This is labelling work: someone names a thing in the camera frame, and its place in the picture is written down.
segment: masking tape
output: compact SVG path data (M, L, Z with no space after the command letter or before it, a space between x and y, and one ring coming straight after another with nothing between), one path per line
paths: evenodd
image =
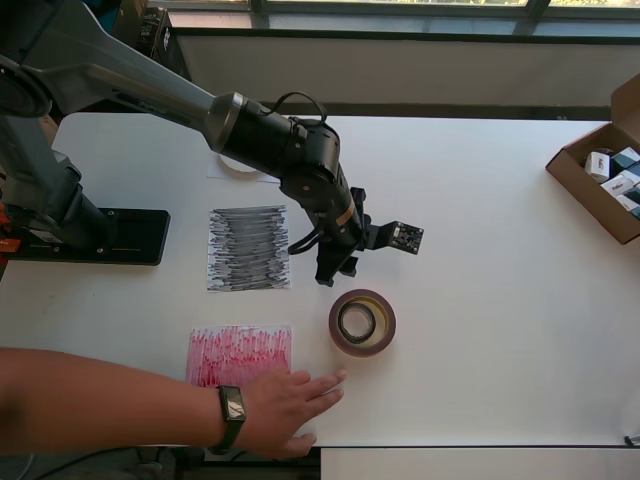
M345 336L345 326L341 320L349 310L370 312L373 330L358 337ZM329 333L336 346L354 357L370 357L384 350L396 333L396 317L389 302L371 290L352 290L342 295L331 307L329 313Z

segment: human hand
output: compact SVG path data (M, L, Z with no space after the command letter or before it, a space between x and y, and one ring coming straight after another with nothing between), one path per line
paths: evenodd
M344 370L315 380L308 372L290 373L284 367L263 373L242 389L247 419L234 446L267 458L306 455L316 436L293 435L340 401L342 390L327 391L345 378Z

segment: smartwatch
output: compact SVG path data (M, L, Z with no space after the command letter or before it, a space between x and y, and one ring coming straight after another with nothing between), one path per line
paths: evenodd
M222 441L211 448L211 452L214 454L224 453L231 448L233 442L236 441L238 433L240 433L244 421L247 419L242 394L238 387L218 385L218 394L220 395L222 417L227 424L227 430L224 432Z

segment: paper with red scribbles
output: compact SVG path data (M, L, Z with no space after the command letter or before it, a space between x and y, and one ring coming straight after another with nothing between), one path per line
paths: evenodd
M290 327L218 327L191 331L187 381L244 386L273 367L291 368Z

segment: wall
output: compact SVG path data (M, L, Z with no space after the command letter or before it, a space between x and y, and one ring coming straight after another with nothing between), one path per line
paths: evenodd
M640 46L182 37L194 81L260 101L606 106L640 72Z

